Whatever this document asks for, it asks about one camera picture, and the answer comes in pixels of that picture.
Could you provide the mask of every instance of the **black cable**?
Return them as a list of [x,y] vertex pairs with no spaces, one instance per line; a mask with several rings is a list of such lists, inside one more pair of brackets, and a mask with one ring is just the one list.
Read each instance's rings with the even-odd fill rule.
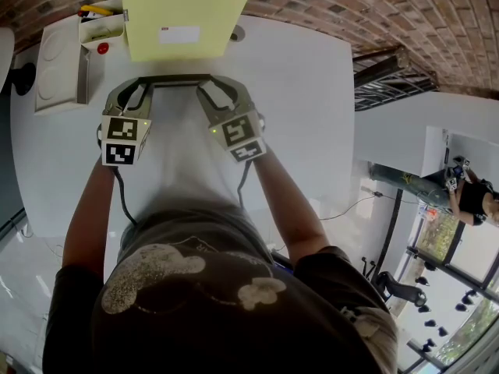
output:
[[349,210],[351,210],[358,203],[361,203],[362,201],[365,201],[366,199],[372,199],[372,198],[376,198],[376,196],[368,196],[366,198],[359,199],[356,203],[354,203],[351,207],[349,207],[345,212],[340,213],[339,215],[336,215],[333,217],[325,217],[324,219],[320,219],[320,220],[321,221],[331,221],[333,219],[336,219],[337,217],[340,217],[340,216],[343,216],[344,214],[346,214]]
[[[381,193],[379,192],[379,197],[382,197],[382,196],[383,196],[384,198],[393,199],[394,201],[396,200],[396,198],[393,198],[393,197],[390,197],[390,196],[385,196],[385,195],[383,195],[383,194],[381,194]],[[403,203],[412,203],[412,202],[410,202],[410,201],[404,201],[403,199],[401,200],[401,202],[403,202]],[[440,213],[445,213],[446,215],[453,216],[453,214],[452,214],[452,213],[447,212],[446,210],[444,210],[444,208],[442,208],[442,207],[440,207],[440,206],[435,206],[435,205],[432,205],[432,204],[430,204],[430,203],[425,203],[424,201],[422,201],[422,202],[423,202],[423,203],[422,203],[422,204],[420,204],[420,203],[419,203],[419,201],[417,201],[417,202],[414,202],[413,204],[422,205],[422,206],[429,206],[430,208],[435,209],[435,210],[437,210],[437,211],[438,211],[438,212],[440,212]]]
[[[396,198],[393,198],[393,197],[391,197],[391,196],[386,196],[386,195],[381,194],[380,192],[376,191],[376,192],[373,194],[373,196],[368,196],[368,197],[366,197],[366,198],[362,198],[362,199],[360,199],[359,201],[357,201],[356,203],[354,203],[351,207],[349,207],[349,208],[348,208],[345,212],[340,213],[339,215],[336,215],[336,216],[333,216],[333,217],[325,217],[324,219],[320,219],[320,220],[321,220],[321,221],[332,221],[333,219],[336,219],[336,218],[338,218],[338,217],[340,217],[340,216],[343,216],[343,215],[347,214],[347,212],[348,212],[349,210],[351,210],[351,209],[352,209],[355,205],[357,205],[358,203],[361,203],[362,201],[365,201],[366,199],[372,199],[372,198],[376,198],[376,197],[381,198],[382,196],[383,196],[384,198],[393,199],[394,201],[396,200]],[[416,204],[416,205],[419,205],[419,202],[404,201],[403,199],[401,200],[401,202],[403,202],[403,203],[411,203],[411,204]]]
[[118,180],[119,184],[119,196],[122,200],[122,208],[123,212],[125,213],[125,216],[129,218],[129,220],[132,222],[134,226],[137,226],[137,222],[135,219],[132,217],[128,209],[126,209],[126,203],[125,203],[125,184],[123,183],[123,178],[121,174],[119,173],[118,167],[114,166],[112,168],[113,173],[115,174],[116,180]]
[[28,235],[25,235],[25,234],[24,234],[23,229],[22,229],[22,228],[21,228],[21,229],[19,229],[19,228],[17,227],[16,223],[15,223],[12,219],[9,219],[9,222],[11,223],[12,227],[16,229],[16,232],[21,233],[21,235],[22,235],[24,238],[31,238],[31,237],[33,237],[33,235],[34,235],[34,233],[33,233],[33,232],[31,232],[31,235],[29,235],[29,236],[28,236]]
[[248,177],[248,172],[250,171],[249,169],[251,168],[251,162],[252,161],[246,161],[244,163],[244,171],[242,172],[241,182],[239,182],[239,185],[237,187],[237,195],[239,196],[239,205],[241,205],[242,208],[244,208],[244,203],[242,202],[242,187],[244,186],[244,183],[246,183],[246,178]]
[[[248,177],[249,169],[251,168],[251,161],[246,161],[244,164],[244,171],[242,172],[242,177],[241,177],[241,182],[239,182],[239,186],[237,188],[237,195],[239,196],[239,204],[241,205],[242,208],[244,208],[244,203],[242,201],[242,187],[244,186],[244,183],[246,183],[246,178]],[[137,226],[137,222],[135,219],[133,219],[132,215],[126,208],[126,203],[125,203],[125,184],[123,183],[123,178],[121,174],[119,173],[118,167],[115,166],[112,168],[113,173],[115,174],[116,180],[118,180],[119,184],[119,196],[122,201],[122,208],[123,212],[125,213],[125,216],[129,218],[129,220],[132,222],[134,226]]]

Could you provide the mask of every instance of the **black t-shirt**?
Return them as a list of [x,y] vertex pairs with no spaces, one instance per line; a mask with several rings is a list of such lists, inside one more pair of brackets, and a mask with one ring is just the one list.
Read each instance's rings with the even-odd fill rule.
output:
[[273,265],[241,213],[168,212],[126,235],[106,284],[78,266],[58,272],[44,373],[303,363],[381,372],[340,312],[359,307],[387,312],[338,248],[302,258],[291,274]]
[[483,197],[488,192],[490,192],[489,188],[483,183],[465,182],[462,186],[459,209],[473,215],[474,226],[482,224],[487,219],[482,205]]

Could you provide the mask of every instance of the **cable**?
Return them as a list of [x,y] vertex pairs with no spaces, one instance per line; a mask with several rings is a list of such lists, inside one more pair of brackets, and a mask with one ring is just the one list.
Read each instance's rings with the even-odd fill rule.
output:
[[343,216],[346,214],[349,210],[351,210],[355,205],[358,203],[361,203],[362,201],[365,201],[366,199],[372,199],[376,198],[376,196],[368,196],[366,198],[359,199],[356,203],[354,203],[351,207],[349,207],[345,212],[340,213],[339,215],[333,216],[333,217],[325,217],[324,219],[320,219],[321,221],[332,221],[333,219],[336,219],[337,217]]
[[54,248],[54,249],[52,249],[52,248],[50,247],[50,245],[47,243],[47,240],[45,240],[45,238],[43,238],[43,240],[44,240],[45,246],[47,246],[48,250],[54,254],[54,257],[55,257],[55,259],[57,260],[57,262],[58,262],[60,265],[62,265],[62,255],[58,255],[58,254],[55,252],[55,248],[57,248],[58,246],[60,246],[60,247],[62,248],[62,250],[64,251],[64,247],[63,247],[62,245],[60,245],[60,244],[57,244],[57,245],[55,246],[55,248]]
[[125,203],[125,184],[123,183],[123,178],[121,174],[119,173],[118,167],[114,166],[112,168],[113,173],[115,174],[116,180],[118,180],[119,184],[119,196],[122,200],[122,209],[123,212],[125,213],[125,216],[129,218],[129,220],[132,222],[134,226],[137,226],[137,222],[135,219],[132,217],[128,209],[126,208],[126,203]]
[[246,161],[244,163],[244,171],[242,172],[241,182],[239,182],[239,185],[237,187],[237,195],[239,196],[239,205],[241,205],[241,208],[244,208],[244,203],[242,201],[242,187],[244,186],[244,183],[246,183],[246,178],[248,177],[248,172],[250,171],[249,169],[251,168],[251,163],[252,161]]
[[12,223],[12,226],[16,229],[16,231],[17,231],[18,233],[21,233],[21,235],[22,235],[24,238],[31,238],[31,237],[33,237],[33,235],[34,235],[34,233],[33,233],[33,232],[31,232],[31,235],[25,235],[25,234],[24,234],[23,229],[22,229],[22,228],[21,228],[21,229],[17,228],[16,223],[15,223],[12,219],[9,219],[9,222],[10,222],[10,223]]
[[[379,194],[379,196],[383,196],[384,198],[389,198],[389,199],[396,200],[396,198],[392,198],[392,197],[390,197],[390,196],[385,196],[385,195],[381,194],[380,192],[375,192],[374,194],[376,194],[376,196],[378,196],[377,194]],[[447,212],[447,211],[445,210],[445,208],[442,208],[442,207],[440,207],[440,206],[435,206],[435,205],[432,205],[431,203],[427,203],[427,202],[423,201],[422,199],[420,199],[420,198],[418,197],[418,195],[416,196],[416,198],[419,200],[419,201],[417,201],[417,202],[414,202],[414,203],[413,203],[413,202],[410,202],[410,201],[404,201],[403,199],[401,200],[401,202],[403,202],[403,203],[413,203],[413,204],[418,204],[418,205],[422,205],[422,206],[429,206],[430,208],[435,209],[435,210],[437,210],[437,211],[438,211],[438,212],[440,212],[440,213],[445,213],[445,214],[447,214],[447,215],[453,216],[453,214],[452,214],[451,212]]]
[[[384,198],[389,198],[389,199],[393,199],[394,201],[396,201],[397,199],[396,198],[393,198],[391,196],[386,196],[384,194],[382,194],[381,192],[379,191],[375,191],[373,192],[373,196],[368,196],[366,198],[362,198],[360,200],[358,200],[356,203],[354,203],[351,207],[349,207],[345,212],[343,213],[340,213],[339,215],[336,215],[336,216],[333,216],[333,217],[325,217],[324,219],[320,219],[321,221],[332,221],[340,216],[343,216],[345,214],[348,213],[349,210],[351,210],[355,205],[357,205],[358,203],[361,203],[362,201],[365,201],[366,199],[372,199],[372,198],[381,198],[381,197],[384,197]],[[419,201],[418,202],[411,202],[411,201],[404,201],[403,199],[401,199],[401,202],[403,203],[411,203],[411,204],[414,204],[414,205],[419,205]],[[449,212],[445,212],[444,210],[441,210],[442,213],[446,213],[446,214],[449,214]]]
[[[377,196],[377,197],[382,197],[383,196],[384,198],[393,199],[394,201],[397,200],[396,198],[393,198],[392,196],[386,196],[385,194],[381,194],[378,191],[375,191],[373,194],[374,194],[374,196]],[[419,205],[419,201],[411,202],[411,201],[404,201],[403,199],[401,199],[401,202],[403,202],[403,203],[412,203],[412,204],[415,204],[415,205]]]

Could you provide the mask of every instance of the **white box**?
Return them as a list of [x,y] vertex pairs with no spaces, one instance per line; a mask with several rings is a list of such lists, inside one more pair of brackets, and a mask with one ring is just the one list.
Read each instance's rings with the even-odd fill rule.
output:
[[44,28],[38,54],[35,114],[86,107],[88,50],[78,39],[80,18],[70,16]]
[[[82,46],[90,51],[96,51],[101,43],[109,44],[109,48],[126,45],[125,17],[123,15],[122,0],[107,0],[92,4],[95,7],[108,9],[116,12],[113,16],[105,16],[91,21],[80,21],[79,40]],[[106,37],[93,40],[93,37],[101,34],[115,34],[113,37]]]

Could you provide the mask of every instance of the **green tree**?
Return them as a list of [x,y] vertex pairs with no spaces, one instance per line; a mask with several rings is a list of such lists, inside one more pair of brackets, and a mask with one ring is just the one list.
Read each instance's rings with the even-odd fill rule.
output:
[[419,236],[418,247],[431,253],[439,260],[445,255],[454,238],[459,221],[446,213],[439,213],[433,221],[427,221]]

